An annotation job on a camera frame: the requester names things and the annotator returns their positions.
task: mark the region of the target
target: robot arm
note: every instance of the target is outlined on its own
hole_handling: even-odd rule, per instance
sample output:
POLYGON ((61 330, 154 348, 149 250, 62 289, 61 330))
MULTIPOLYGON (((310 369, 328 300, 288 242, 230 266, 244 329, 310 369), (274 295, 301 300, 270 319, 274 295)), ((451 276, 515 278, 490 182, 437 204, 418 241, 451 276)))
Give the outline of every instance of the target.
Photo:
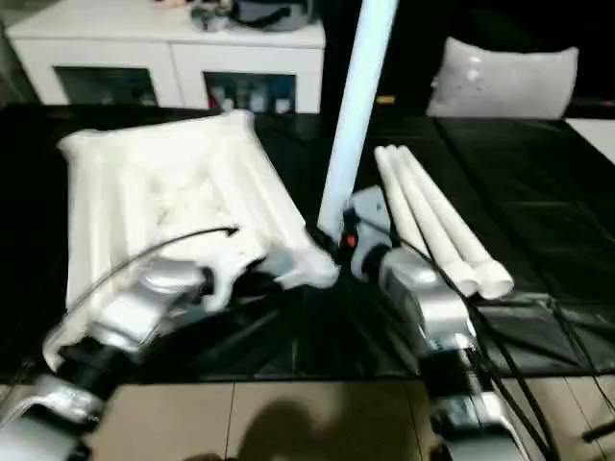
POLYGON ((425 257, 391 248, 382 232, 389 227, 382 192, 372 187, 353 196, 341 240, 354 244, 355 277, 376 283, 404 319, 416 371, 430 396, 431 427, 444 441, 431 459, 529 461, 490 377, 477 366, 465 302, 425 257))
POLYGON ((0 459, 90 459, 82 437, 100 423, 119 385, 164 337, 204 316, 213 272, 191 261, 158 258, 102 310, 87 336, 61 350, 55 375, 41 376, 0 427, 0 459))

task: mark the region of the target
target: black cable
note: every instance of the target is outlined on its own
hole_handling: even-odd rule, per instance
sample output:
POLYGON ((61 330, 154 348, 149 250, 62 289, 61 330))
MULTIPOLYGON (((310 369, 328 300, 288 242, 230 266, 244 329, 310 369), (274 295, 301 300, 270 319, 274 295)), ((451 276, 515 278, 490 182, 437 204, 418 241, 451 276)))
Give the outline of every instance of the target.
POLYGON ((197 237, 199 235, 205 235, 208 233, 225 232, 228 236, 230 236, 230 235, 233 235, 237 231, 238 231, 237 228, 223 226, 223 227, 218 227, 218 228, 195 230, 194 232, 189 232, 183 235, 179 235, 177 237, 169 238, 167 240, 162 240, 160 243, 152 245, 146 248, 145 250, 140 251, 136 255, 131 256, 128 259, 125 259, 124 261, 113 266, 105 275, 103 275, 101 278, 99 278, 94 283, 92 283, 86 290, 84 290, 82 294, 79 295, 79 297, 77 297, 77 299, 73 301, 70 304, 70 306, 66 308, 66 310, 70 312, 72 309, 79 307, 81 304, 83 304, 87 300, 87 298, 92 296, 92 294, 98 288, 103 286, 109 279, 116 276, 118 273, 126 269, 128 266, 143 259, 145 256, 155 253, 164 247, 168 247, 169 245, 173 245, 174 243, 181 242, 182 240, 187 240, 188 238, 197 237))
POLYGON ((482 360, 485 362, 484 365, 487 366, 487 370, 489 371, 489 375, 490 375, 491 379, 494 381, 494 383, 496 384, 496 386, 498 387, 498 389, 502 393, 502 395, 503 395, 504 399, 506 400, 506 402, 508 403, 508 405, 512 408, 514 413, 517 415, 517 417, 519 418, 519 421, 521 422, 521 424, 528 431, 528 433, 531 436, 532 440, 538 446, 538 448, 540 449, 540 451, 543 454, 543 456, 545 457, 545 459, 547 459, 549 461, 551 461, 551 460, 553 460, 553 461, 560 460, 561 456, 559 454, 559 450, 557 448, 557 444, 555 443, 555 440, 554 440, 553 431, 552 431, 549 423, 547 422, 547 419, 546 419, 544 413, 542 412, 542 409, 540 408, 540 405, 538 404, 538 401, 536 400, 535 395, 529 389, 528 383, 526 382, 525 378, 523 377, 523 375, 519 371, 519 368, 517 367, 517 364, 515 363, 514 359, 512 358, 510 352, 508 351, 508 349, 506 348, 506 346, 502 342, 498 331, 496 331, 493 328, 493 326, 491 325, 489 320, 485 317, 485 315, 482 312, 480 312, 480 310, 475 305, 473 305, 472 303, 470 303, 468 301, 468 299, 465 297, 465 295, 463 295, 463 293, 461 293, 461 291, 456 287, 455 283, 451 280, 451 278, 444 272, 444 270, 440 267, 439 264, 437 264, 433 259, 431 259, 431 257, 429 257, 428 255, 425 255, 423 252, 421 252, 419 249, 417 249, 414 245, 412 245, 410 242, 408 242, 407 240, 405 240, 399 234, 393 232, 392 230, 384 229, 383 227, 379 226, 378 224, 376 224, 374 222, 371 222, 371 221, 369 221, 367 219, 364 219, 364 218, 362 218, 360 216, 358 216, 357 219, 360 220, 361 222, 363 222, 364 224, 370 226, 371 228, 377 230, 377 231, 380 231, 380 232, 382 232, 384 234, 390 235, 391 237, 395 238, 398 242, 407 245, 410 249, 412 249, 419 256, 421 256, 430 265, 430 267, 433 270, 435 270, 438 273, 438 275, 440 275, 440 277, 442 277, 442 279, 449 285, 449 287, 453 291, 455 291, 457 293, 457 295, 463 300, 463 302, 464 302, 466 308, 468 309, 468 311, 470 313, 474 314, 474 316, 477 317, 480 320, 480 322, 483 324, 483 326, 489 332, 490 337, 494 341, 496 347, 498 348, 498 350, 502 354, 502 356, 503 356, 503 358, 504 358, 504 360, 506 362, 506 365, 510 369, 510 372, 512 373, 513 377, 519 383, 519 386, 521 387, 521 390, 523 391, 524 396, 526 397, 526 400, 528 401, 529 406, 530 406, 532 412, 534 413, 534 415, 536 417, 536 420, 538 421, 538 425, 540 426, 540 428, 541 428, 541 430, 542 430, 542 432, 544 434, 545 439, 547 439, 546 443, 540 437, 540 435, 538 434, 536 429, 533 427, 533 425, 529 422, 528 417, 525 415, 523 410, 519 407, 519 404, 515 401, 514 398, 512 398, 510 393, 505 389, 504 383, 502 382, 502 380, 500 379, 500 377, 497 374, 497 367, 492 362, 492 360, 489 358, 487 349, 479 341, 479 347, 480 347, 481 352, 482 352, 482 360))
MULTIPOLYGON (((103 275, 101 278, 99 278, 94 283, 92 283, 86 290, 82 292, 81 295, 77 297, 77 299, 73 303, 71 303, 69 306, 66 307, 66 311, 67 311, 66 315, 70 315, 70 312, 74 311, 74 309, 77 309, 81 304, 83 304, 98 288, 100 288, 107 281, 109 281, 114 276, 122 272, 124 269, 134 264, 135 262, 143 259, 144 257, 151 255, 152 253, 155 253, 158 250, 161 250, 164 247, 167 247, 174 243, 180 242, 182 240, 187 240, 188 238, 196 237, 199 235, 205 235, 208 233, 216 233, 216 232, 225 232, 228 236, 230 236, 230 235, 233 235, 236 231, 238 231, 238 228, 232 228, 228 226, 202 229, 202 230, 196 230, 193 232, 185 233, 177 237, 172 237, 166 240, 162 240, 161 242, 155 245, 151 245, 150 247, 140 251, 136 255, 133 255, 129 257, 128 259, 125 259, 124 261, 116 264, 105 275, 103 275)), ((43 341, 47 339, 47 336, 48 336, 48 333, 45 333, 45 338, 43 339, 43 341)), ((29 377, 30 372, 34 368, 33 364, 35 362, 36 361, 35 361, 34 355, 31 355, 30 359, 25 359, 22 362, 23 365, 19 367, 19 369, 15 372, 15 378, 12 381, 11 387, 9 387, 5 395, 2 396, 2 399, 0 400, 0 418, 2 417, 3 406, 10 400, 14 388, 16 387, 18 382, 22 381, 23 379, 27 379, 29 377)))

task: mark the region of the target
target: black table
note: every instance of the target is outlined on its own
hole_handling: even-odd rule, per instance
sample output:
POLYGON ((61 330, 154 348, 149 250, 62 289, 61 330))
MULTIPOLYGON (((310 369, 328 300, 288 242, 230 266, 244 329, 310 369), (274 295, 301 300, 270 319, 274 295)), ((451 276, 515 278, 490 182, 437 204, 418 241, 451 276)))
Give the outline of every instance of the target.
MULTIPOLYGON (((9 107, 4 142, 8 294, 0 382, 24 357, 43 368, 40 340, 64 309, 67 169, 60 138, 207 115, 185 109, 9 107)), ((258 137, 290 196, 315 223, 332 141, 315 115, 258 116, 258 137)), ((405 144, 515 278, 497 302, 473 299, 527 376, 615 372, 615 166, 563 122, 372 120, 357 188, 380 181, 371 152, 405 144)), ((508 369, 496 352, 503 376, 508 369)), ((395 310, 343 273, 330 290, 301 288, 230 309, 186 330, 142 382, 415 377, 395 310)))

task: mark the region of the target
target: floor tile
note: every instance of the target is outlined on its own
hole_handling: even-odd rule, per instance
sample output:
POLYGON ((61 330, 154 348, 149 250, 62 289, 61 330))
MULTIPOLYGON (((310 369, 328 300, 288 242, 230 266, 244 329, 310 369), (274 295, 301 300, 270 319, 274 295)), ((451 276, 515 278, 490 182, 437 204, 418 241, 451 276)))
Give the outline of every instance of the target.
POLYGON ((249 461, 421 459, 402 383, 237 384, 227 455, 249 461))
MULTIPOLYGON (((569 377, 566 380, 590 427, 615 420, 615 411, 604 401, 591 377, 569 377)), ((603 376, 598 381, 606 396, 615 403, 615 377, 603 376)), ((598 439, 597 443, 607 459, 615 460, 615 432, 598 439)))
POLYGON ((96 461, 224 455, 232 384, 126 386, 89 443, 96 461))
POLYGON ((421 381, 412 381, 406 386, 406 398, 412 412, 412 422, 416 430, 419 449, 423 461, 430 460, 430 451, 441 439, 433 433, 430 423, 431 404, 427 390, 421 381))
MULTIPOLYGON (((585 444, 580 438, 580 434, 587 430, 588 424, 566 380, 564 378, 543 378, 531 379, 528 383, 552 428, 562 461, 602 460, 600 447, 597 444, 585 444)), ((505 384, 529 420, 540 432, 538 423, 517 382, 511 379, 505 384)), ((532 461, 541 461, 543 457, 539 454, 537 446, 531 441, 528 433, 521 427, 519 420, 511 415, 511 421, 526 443, 532 461)))

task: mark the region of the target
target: white pole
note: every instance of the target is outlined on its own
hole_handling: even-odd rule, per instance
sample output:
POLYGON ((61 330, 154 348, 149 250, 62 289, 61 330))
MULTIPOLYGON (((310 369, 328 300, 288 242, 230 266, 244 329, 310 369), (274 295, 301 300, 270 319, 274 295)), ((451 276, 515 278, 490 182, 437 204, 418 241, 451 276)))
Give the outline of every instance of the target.
POLYGON ((339 242, 342 213, 355 188, 363 142, 372 114, 399 0, 363 0, 344 97, 337 121, 318 228, 339 242))
POLYGON ((433 259, 442 267, 461 293, 465 296, 475 294, 479 285, 472 268, 467 262, 461 260, 455 245, 419 188, 412 170, 406 165, 404 154, 394 146, 387 147, 386 154, 391 158, 397 179, 414 213, 414 218, 421 228, 421 233, 425 236, 433 259))
POLYGON ((407 204, 406 197, 404 197, 402 187, 395 176, 391 158, 389 158, 389 155, 383 147, 376 148, 374 157, 376 158, 378 170, 381 173, 382 182, 384 183, 384 192, 389 207, 391 208, 391 214, 393 215, 393 221, 395 222, 398 234, 424 255, 429 255, 427 246, 423 240, 423 235, 421 235, 421 231, 416 224, 412 210, 407 204))
POLYGON ((495 300, 508 294, 514 282, 502 263, 494 260, 485 250, 480 240, 409 149, 405 146, 401 147, 400 151, 446 233, 455 243, 463 259, 474 269, 480 295, 486 300, 495 300))

